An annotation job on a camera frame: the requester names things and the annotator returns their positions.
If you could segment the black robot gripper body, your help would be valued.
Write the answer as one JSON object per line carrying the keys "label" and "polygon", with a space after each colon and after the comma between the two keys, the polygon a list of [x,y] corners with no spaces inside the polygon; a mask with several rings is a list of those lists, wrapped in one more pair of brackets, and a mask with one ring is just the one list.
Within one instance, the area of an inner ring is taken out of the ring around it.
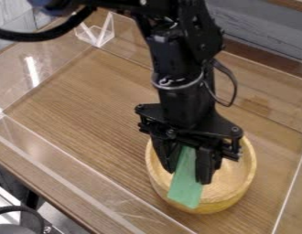
{"label": "black robot gripper body", "polygon": [[136,106],[138,130],[152,137],[174,139],[181,147],[212,148],[223,159],[239,159],[243,130],[216,111],[220,100],[211,76],[192,79],[157,79],[157,103]]}

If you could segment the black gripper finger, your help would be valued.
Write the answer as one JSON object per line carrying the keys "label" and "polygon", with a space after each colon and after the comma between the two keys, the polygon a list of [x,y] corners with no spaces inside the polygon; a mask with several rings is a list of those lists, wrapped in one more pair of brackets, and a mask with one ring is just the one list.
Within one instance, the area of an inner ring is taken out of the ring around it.
{"label": "black gripper finger", "polygon": [[195,150],[195,180],[201,185],[211,183],[215,171],[221,168],[221,161],[221,154],[215,149],[199,147]]}
{"label": "black gripper finger", "polygon": [[173,174],[180,159],[181,144],[174,139],[152,137],[152,147],[164,170]]}

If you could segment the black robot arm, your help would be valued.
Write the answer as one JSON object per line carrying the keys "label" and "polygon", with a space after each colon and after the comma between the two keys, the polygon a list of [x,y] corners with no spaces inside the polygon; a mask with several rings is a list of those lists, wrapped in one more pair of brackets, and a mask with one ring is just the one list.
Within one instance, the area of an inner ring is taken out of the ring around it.
{"label": "black robot arm", "polygon": [[216,59],[224,48],[223,29],[208,12],[205,0],[26,0],[32,7],[66,21],[49,30],[28,33],[0,27],[0,39],[41,42],[66,34],[88,16],[105,8],[136,22],[150,52],[150,83],[157,103],[138,104],[138,130],[150,136],[158,162],[168,173],[180,163],[180,151],[193,149],[193,178],[212,181],[223,159],[239,159],[243,130],[216,111],[224,102],[215,93],[215,72],[232,71]]}

